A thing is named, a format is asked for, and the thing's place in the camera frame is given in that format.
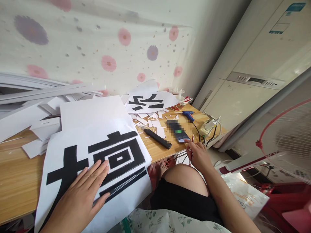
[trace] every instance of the fan grille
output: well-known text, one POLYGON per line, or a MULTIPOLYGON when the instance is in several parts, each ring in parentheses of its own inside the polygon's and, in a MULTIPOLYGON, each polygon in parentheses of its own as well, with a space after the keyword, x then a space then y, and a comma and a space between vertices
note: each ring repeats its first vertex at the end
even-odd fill
POLYGON ((259 141, 273 165, 311 184, 311 99, 275 117, 259 141))

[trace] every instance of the electric fan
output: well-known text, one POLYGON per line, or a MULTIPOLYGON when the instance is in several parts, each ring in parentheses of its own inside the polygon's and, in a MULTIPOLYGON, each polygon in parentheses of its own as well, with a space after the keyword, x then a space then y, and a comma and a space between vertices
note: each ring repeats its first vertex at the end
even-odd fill
POLYGON ((256 145, 263 157, 242 156, 219 168, 219 173, 247 170, 267 158, 274 166, 311 184, 311 99, 276 116, 264 128, 256 145))

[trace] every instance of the person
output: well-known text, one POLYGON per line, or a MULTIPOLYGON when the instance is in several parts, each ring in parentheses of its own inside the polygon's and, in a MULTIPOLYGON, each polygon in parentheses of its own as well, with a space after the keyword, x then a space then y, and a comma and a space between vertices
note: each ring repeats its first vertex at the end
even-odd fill
MULTIPOLYGON (((123 232, 217 232, 260 233, 214 169, 201 143, 186 141, 194 168, 160 165, 158 187, 151 197, 152 210, 135 209, 120 222, 123 232)), ((58 202, 41 233, 79 233, 104 206, 110 193, 96 193, 108 174, 108 161, 85 168, 58 202)))

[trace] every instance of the white plastic bag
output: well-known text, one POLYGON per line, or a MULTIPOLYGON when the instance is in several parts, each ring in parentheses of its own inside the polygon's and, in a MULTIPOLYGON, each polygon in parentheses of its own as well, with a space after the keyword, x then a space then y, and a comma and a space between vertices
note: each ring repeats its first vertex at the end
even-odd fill
POLYGON ((222 175, 234 197, 247 215, 254 219, 269 200, 269 197, 245 182, 240 173, 222 175))

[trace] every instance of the hand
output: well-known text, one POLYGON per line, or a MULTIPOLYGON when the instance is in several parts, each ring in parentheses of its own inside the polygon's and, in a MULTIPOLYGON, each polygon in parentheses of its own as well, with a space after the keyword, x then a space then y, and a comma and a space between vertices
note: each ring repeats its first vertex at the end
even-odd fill
POLYGON ((214 169, 211 159, 207 154, 207 149, 200 142, 193 143, 190 140, 185 140, 187 144, 187 155, 191 159, 191 151, 193 152, 191 163, 199 171, 214 169))
POLYGON ((95 195, 108 174, 108 161, 98 160, 78 175, 56 205, 41 233, 80 233, 103 207, 110 193, 101 196, 92 207, 95 195))

